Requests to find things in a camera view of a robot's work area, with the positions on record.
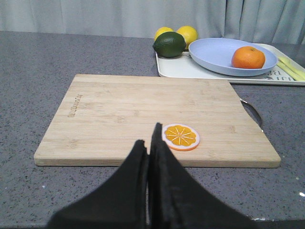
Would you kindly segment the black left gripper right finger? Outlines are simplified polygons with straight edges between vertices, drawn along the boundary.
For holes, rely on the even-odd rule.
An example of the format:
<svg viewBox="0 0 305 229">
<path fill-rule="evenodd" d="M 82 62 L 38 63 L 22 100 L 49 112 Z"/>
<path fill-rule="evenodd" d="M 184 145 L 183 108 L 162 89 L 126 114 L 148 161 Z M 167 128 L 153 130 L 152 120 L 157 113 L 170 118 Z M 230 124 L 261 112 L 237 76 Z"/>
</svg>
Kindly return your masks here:
<svg viewBox="0 0 305 229">
<path fill-rule="evenodd" d="M 255 229 L 256 223 L 205 190 L 162 140 L 157 123 L 149 162 L 149 216 L 153 229 Z"/>
</svg>

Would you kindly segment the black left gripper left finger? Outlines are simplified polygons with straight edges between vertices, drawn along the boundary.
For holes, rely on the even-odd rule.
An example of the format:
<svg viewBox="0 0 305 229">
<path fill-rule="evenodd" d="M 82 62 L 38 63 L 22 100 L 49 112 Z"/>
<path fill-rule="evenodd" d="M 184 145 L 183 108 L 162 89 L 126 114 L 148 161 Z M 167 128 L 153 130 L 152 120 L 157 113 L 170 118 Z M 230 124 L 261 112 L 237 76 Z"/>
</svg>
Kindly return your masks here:
<svg viewBox="0 0 305 229">
<path fill-rule="evenodd" d="M 149 158 L 137 140 L 122 165 L 96 190 L 59 210 L 49 229 L 144 229 Z"/>
</svg>

